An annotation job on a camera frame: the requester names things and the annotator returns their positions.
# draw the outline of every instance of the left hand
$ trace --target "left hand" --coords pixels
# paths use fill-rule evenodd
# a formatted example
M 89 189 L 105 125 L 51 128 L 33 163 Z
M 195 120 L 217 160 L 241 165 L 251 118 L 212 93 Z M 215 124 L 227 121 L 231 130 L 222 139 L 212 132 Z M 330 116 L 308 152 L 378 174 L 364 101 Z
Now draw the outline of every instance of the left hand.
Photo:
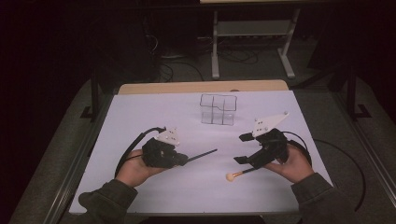
M 143 151 L 141 149 L 133 150 L 129 153 L 128 158 L 141 155 Z M 147 166 L 142 157 L 136 157 L 126 161 L 120 168 L 116 179 L 128 185 L 131 188 L 137 187 L 143 184 L 149 177 L 156 175 L 166 168 L 157 168 Z

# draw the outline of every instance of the table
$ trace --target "table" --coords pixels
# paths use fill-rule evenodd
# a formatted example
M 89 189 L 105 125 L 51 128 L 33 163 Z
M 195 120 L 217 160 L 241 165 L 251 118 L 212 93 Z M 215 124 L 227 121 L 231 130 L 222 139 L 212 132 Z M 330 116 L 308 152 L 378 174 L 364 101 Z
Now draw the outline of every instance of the table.
M 201 0 L 202 4 L 214 3 L 246 3 L 246 2 L 272 2 L 270 0 Z M 212 50 L 212 78 L 219 79 L 218 36 L 238 35 L 285 35 L 286 41 L 283 48 L 279 48 L 279 58 L 283 64 L 288 78 L 295 78 L 287 53 L 294 29 L 297 24 L 300 9 L 295 8 L 289 20 L 271 21 L 219 21 L 218 12 L 215 11 L 213 19 L 213 50 Z
M 234 126 L 200 122 L 199 99 L 204 92 L 237 96 Z M 242 143 L 238 135 L 252 130 L 254 117 L 285 110 L 290 115 L 277 128 L 299 134 L 308 145 L 314 169 L 331 182 L 294 94 L 287 90 L 284 81 L 124 85 L 109 108 L 70 212 L 83 213 L 85 209 L 77 201 L 79 194 L 100 188 L 111 179 L 120 155 L 138 134 L 161 125 L 177 127 L 178 152 L 193 157 L 214 148 L 218 151 L 151 177 L 137 187 L 139 194 L 128 213 L 201 216 L 297 212 L 290 182 L 275 173 L 262 169 L 238 177 L 233 183 L 225 179 L 226 173 L 249 168 L 237 164 L 234 156 L 249 155 L 260 149 L 257 142 Z

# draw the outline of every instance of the dark background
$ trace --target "dark background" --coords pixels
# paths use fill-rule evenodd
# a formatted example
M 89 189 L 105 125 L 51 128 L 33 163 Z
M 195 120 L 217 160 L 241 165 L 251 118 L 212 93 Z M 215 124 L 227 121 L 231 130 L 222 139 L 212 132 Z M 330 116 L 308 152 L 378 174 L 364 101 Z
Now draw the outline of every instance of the dark background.
M 9 221 L 64 112 L 93 70 L 107 93 L 121 83 L 148 82 L 155 77 L 155 60 L 147 53 L 145 26 L 141 26 L 139 15 L 110 14 L 104 18 L 78 10 L 90 3 L 0 3 L 1 223 Z M 395 121 L 396 74 L 392 64 L 396 50 L 392 42 L 396 36 L 392 31 L 396 27 L 391 9 L 386 2 L 331 11 L 306 8 L 295 35 L 319 39 L 313 67 L 324 69 L 347 55 L 358 76 L 371 85 L 378 102 Z M 169 46 L 193 54 L 195 37 L 211 30 L 206 30 L 211 26 L 211 13 L 184 21 L 177 19 L 180 15 L 186 13 L 155 14 L 149 21 L 150 31 Z

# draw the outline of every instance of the floor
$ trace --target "floor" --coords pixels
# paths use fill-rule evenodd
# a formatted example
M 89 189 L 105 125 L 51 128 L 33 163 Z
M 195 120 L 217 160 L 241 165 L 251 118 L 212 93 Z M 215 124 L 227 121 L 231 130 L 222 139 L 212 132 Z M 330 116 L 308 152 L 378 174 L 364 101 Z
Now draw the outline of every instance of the floor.
M 180 52 L 169 49 L 160 59 L 161 69 L 155 81 L 211 81 L 210 40 L 203 38 L 202 54 L 184 57 Z M 236 39 L 224 40 L 219 58 L 220 80 L 284 79 L 290 87 L 318 73 L 307 68 L 316 40 L 293 40 L 288 53 L 296 74 L 295 79 L 285 76 L 276 49 L 284 39 Z M 396 203 L 389 197 L 395 189 L 396 179 L 396 126 L 375 99 L 366 83 L 358 79 L 356 105 L 364 105 L 370 118 L 351 120 L 346 113 L 346 86 L 339 92 L 331 92 L 327 76 L 303 90 L 294 90 L 308 127 L 316 139 L 319 153 L 328 169 L 334 185 L 356 204 L 356 214 L 361 223 L 393 223 L 396 220 Z M 65 183 L 70 175 L 79 176 L 82 169 L 70 174 L 76 155 L 82 148 L 89 147 L 87 137 L 95 136 L 100 130 L 96 122 L 80 117 L 91 105 L 91 83 L 85 83 L 64 115 L 64 119 L 25 191 L 10 223 L 50 223 L 49 220 L 66 222 L 73 218 L 67 212 L 56 211 L 54 201 L 67 206 L 73 194 L 60 198 L 64 184 L 76 186 L 78 181 Z M 111 97 L 101 95 L 101 108 L 106 110 Z M 83 157 L 78 164 L 89 158 Z M 145 217 L 127 217 L 127 223 L 138 223 Z M 298 215 L 263 216 L 265 223 L 297 223 Z

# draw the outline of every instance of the cable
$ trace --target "cable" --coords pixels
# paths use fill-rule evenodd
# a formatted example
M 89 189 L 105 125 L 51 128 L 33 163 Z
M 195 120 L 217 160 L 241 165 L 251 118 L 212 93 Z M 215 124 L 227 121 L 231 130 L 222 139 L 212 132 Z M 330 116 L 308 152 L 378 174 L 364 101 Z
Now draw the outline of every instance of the cable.
M 308 146 L 306 145 L 305 141 L 303 140 L 302 137 L 300 137 L 297 133 L 291 133 L 291 132 L 282 132 L 282 133 L 290 133 L 293 134 L 294 136 L 300 138 L 300 140 L 303 142 L 304 146 L 305 146 L 305 150 L 308 151 Z
M 158 39 L 154 35 L 146 35 L 146 37 L 150 37 L 150 38 L 153 38 L 155 40 L 155 45 L 152 48 L 152 50 L 150 51 L 151 54 L 154 54 L 154 51 L 158 47 L 158 44 L 159 44 Z
M 269 41 L 262 49 L 260 49 L 258 52 L 255 52 L 254 50 L 251 51 L 246 51 L 246 50 L 241 50 L 241 52 L 244 52 L 247 57 L 245 59 L 240 59 L 236 56 L 233 55 L 232 53 L 226 53 L 222 50 L 218 51 L 219 56 L 227 61 L 230 62 L 234 62 L 234 63 L 243 63 L 243 64 L 255 64 L 259 61 L 259 54 L 266 48 L 268 48 L 274 41 L 276 41 L 276 38 L 271 39 L 271 41 Z M 252 63 L 248 63 L 247 61 L 254 58 L 255 60 Z
M 200 76 L 201 81 L 205 81 L 205 80 L 204 80 L 204 77 L 202 76 L 202 74 L 201 74 L 201 72 L 198 70 L 198 68 L 196 68 L 196 67 L 193 66 L 192 64 L 189 64 L 189 63 L 182 63 L 182 62 L 180 62 L 179 64 L 186 64 L 186 65 L 190 66 L 191 68 L 195 69 L 195 71 L 197 71 L 198 75 Z
M 167 68 L 170 70 L 170 73 L 166 73 L 165 71 L 163 71 L 162 68 L 161 68 L 161 66 L 167 67 Z M 161 78 L 163 77 L 163 76 L 162 76 L 162 73 L 168 75 L 168 78 L 164 78 L 164 82 L 171 82 L 171 81 L 173 81 L 174 71 L 173 71 L 173 69 L 172 69 L 171 66 L 168 66 L 168 65 L 163 64 L 163 63 L 160 64 L 160 78 L 159 78 L 159 82 L 161 82 Z
M 117 176 L 117 174 L 120 171 L 121 166 L 129 159 L 127 159 L 127 156 L 129 155 L 129 153 L 134 150 L 134 148 L 137 146 L 137 144 L 139 144 L 140 141 L 142 141 L 142 139 L 148 134 L 151 133 L 153 131 L 157 131 L 158 133 L 164 132 L 166 131 L 166 128 L 151 128 L 148 129 L 147 131 L 139 134 L 139 136 L 136 137 L 136 139 L 132 142 L 132 144 L 125 150 L 125 152 L 122 154 L 119 163 L 117 164 L 117 168 L 116 168 L 116 172 L 114 174 L 114 176 Z
M 323 143 L 323 144 L 327 144 L 327 145 L 329 145 L 329 146 L 331 146 L 331 147 L 334 147 L 334 148 L 338 149 L 340 152 L 344 153 L 344 155 L 346 155 L 347 157 L 349 157 L 349 158 L 352 160 L 352 162 L 356 165 L 356 167 L 358 168 L 359 172 L 361 173 L 361 182 L 362 182 L 362 193 L 361 193 L 361 198 L 359 199 L 359 202 L 358 202 L 358 204 L 357 204 L 356 207 L 355 207 L 355 212 L 358 211 L 359 208 L 361 208 L 361 205 L 363 204 L 363 200 L 364 200 L 364 197 L 365 197 L 365 194 L 366 194 L 366 178 L 365 178 L 365 176 L 364 176 L 363 170 L 362 170 L 361 167 L 358 165 L 358 163 L 353 159 L 353 157 L 352 157 L 351 155 L 349 155 L 348 153 L 346 153 L 346 152 L 345 152 L 343 149 L 341 149 L 340 147 L 338 147 L 338 146 L 336 146 L 336 145 L 334 145 L 334 144 L 332 144 L 332 143 L 326 142 L 326 141 L 324 141 L 324 140 L 319 140 L 319 139 L 315 139 L 315 138 L 314 138 L 314 141 L 317 141 L 317 142 L 320 142 L 320 143 Z

